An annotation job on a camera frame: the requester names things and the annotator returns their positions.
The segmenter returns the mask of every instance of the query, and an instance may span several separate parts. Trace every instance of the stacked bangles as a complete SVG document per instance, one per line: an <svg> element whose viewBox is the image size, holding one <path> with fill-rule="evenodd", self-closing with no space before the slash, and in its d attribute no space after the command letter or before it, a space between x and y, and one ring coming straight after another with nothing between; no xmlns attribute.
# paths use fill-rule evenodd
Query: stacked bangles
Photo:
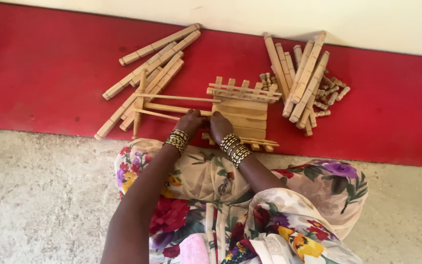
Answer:
<svg viewBox="0 0 422 264"><path fill-rule="evenodd" d="M241 139L234 133L225 136L224 139L221 141L220 147L222 151L226 152L229 157L231 157L232 164L234 164L234 166L237 168L239 167L242 160L252 153L247 147L245 147L241 143Z"/></svg>
<svg viewBox="0 0 422 264"><path fill-rule="evenodd" d="M185 148L187 148L188 142L190 141L190 138L188 135L183 132L182 130L175 129L170 133L167 140L164 142L164 144L170 144L176 147L180 155L185 151Z"/></svg>

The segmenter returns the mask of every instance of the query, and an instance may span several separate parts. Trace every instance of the woman's right hand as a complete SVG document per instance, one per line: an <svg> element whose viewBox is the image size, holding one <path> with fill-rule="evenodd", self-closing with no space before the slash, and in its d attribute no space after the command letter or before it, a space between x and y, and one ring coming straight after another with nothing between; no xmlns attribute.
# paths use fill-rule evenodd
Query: woman's right hand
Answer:
<svg viewBox="0 0 422 264"><path fill-rule="evenodd" d="M225 136L234 133L234 127L231 122L216 111L210 119L210 134L214 142L221 145Z"/></svg>

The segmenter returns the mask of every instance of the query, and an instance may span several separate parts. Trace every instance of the woman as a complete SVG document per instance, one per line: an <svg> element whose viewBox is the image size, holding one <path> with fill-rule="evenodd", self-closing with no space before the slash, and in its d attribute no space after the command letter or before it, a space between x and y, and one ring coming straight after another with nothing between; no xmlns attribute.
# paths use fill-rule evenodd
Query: woman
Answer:
<svg viewBox="0 0 422 264"><path fill-rule="evenodd" d="M139 139L119 153L101 263L362 263L340 239L367 198L364 174L330 160L270 171L219 112L210 134L232 162L186 148L204 123L190 110L163 146Z"/></svg>

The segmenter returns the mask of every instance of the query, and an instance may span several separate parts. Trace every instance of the hand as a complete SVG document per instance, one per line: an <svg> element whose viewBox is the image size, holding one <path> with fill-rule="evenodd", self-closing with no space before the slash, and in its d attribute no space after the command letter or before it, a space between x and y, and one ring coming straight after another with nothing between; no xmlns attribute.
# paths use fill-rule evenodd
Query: hand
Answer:
<svg viewBox="0 0 422 264"><path fill-rule="evenodd" d="M182 118L180 118L175 125L174 130L182 130L188 135L190 140L192 140L195 137L196 132L198 132L198 129L202 127L203 121L204 118L201 116L200 110L190 109Z"/></svg>
<svg viewBox="0 0 422 264"><path fill-rule="evenodd" d="M216 111L210 119L210 134L214 142L221 145L225 136L234 133L234 127L231 122Z"/></svg>

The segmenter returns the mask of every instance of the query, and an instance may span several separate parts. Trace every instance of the woman's left hand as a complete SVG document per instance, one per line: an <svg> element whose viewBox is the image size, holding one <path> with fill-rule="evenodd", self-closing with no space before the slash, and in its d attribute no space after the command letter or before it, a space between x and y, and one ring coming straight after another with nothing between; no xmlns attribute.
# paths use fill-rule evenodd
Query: woman's left hand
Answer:
<svg viewBox="0 0 422 264"><path fill-rule="evenodd" d="M177 122L174 129L179 129L185 132L190 140L192 140L198 129L203 126L204 117L201 116L200 110L188 110L187 114L184 115L180 120Z"/></svg>

